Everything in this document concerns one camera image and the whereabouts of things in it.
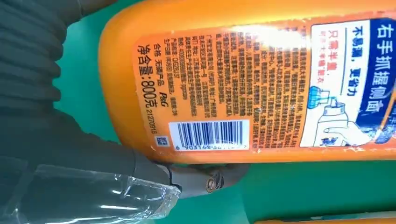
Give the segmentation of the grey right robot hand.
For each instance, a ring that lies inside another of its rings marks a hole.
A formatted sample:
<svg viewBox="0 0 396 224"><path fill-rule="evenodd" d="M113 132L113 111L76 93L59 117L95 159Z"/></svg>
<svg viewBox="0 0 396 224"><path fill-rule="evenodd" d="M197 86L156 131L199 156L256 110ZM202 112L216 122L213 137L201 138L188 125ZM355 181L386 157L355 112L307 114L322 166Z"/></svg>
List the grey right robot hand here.
<svg viewBox="0 0 396 224"><path fill-rule="evenodd" d="M110 0L0 3L0 221L150 224L178 199L232 186L249 164L177 167L85 133L53 103L67 28Z"/></svg>

